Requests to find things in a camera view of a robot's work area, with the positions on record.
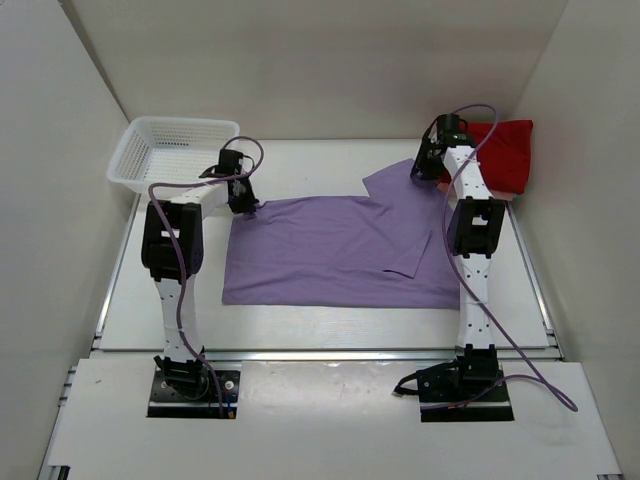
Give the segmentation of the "purple t shirt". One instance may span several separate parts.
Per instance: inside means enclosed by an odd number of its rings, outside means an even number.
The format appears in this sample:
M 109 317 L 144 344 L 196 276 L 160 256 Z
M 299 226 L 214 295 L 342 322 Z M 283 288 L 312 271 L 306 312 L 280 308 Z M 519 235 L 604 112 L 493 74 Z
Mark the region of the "purple t shirt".
M 364 196 L 264 203 L 231 225 L 226 305 L 452 309 L 444 194 L 410 176 L 412 160 L 363 179 Z

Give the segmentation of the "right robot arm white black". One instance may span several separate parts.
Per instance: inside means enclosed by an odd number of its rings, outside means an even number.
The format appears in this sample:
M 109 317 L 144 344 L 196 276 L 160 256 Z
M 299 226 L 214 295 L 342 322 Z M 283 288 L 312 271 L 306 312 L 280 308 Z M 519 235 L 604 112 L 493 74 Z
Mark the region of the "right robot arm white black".
M 450 175 L 452 213 L 443 208 L 445 253 L 460 283 L 460 328 L 456 357 L 401 379 L 393 394 L 421 396 L 433 408 L 455 408 L 501 385 L 495 340 L 488 314 L 492 257 L 502 230 L 506 202 L 493 196 L 476 159 L 468 123 L 456 113 L 438 116 L 423 135 L 411 177 L 435 182 Z

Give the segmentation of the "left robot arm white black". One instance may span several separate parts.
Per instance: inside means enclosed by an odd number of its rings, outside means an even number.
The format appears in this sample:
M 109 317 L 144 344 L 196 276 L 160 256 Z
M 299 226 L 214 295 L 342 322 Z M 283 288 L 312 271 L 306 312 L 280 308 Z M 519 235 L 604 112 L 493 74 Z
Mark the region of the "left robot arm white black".
M 220 207 L 234 214 L 256 211 L 250 176 L 263 158 L 255 160 L 226 143 L 217 163 L 195 182 L 155 182 L 148 187 L 141 261 L 160 297 L 165 335 L 164 353 L 155 362 L 166 384 L 189 402 L 223 402 L 195 313 L 195 278 L 204 260 L 203 223 Z

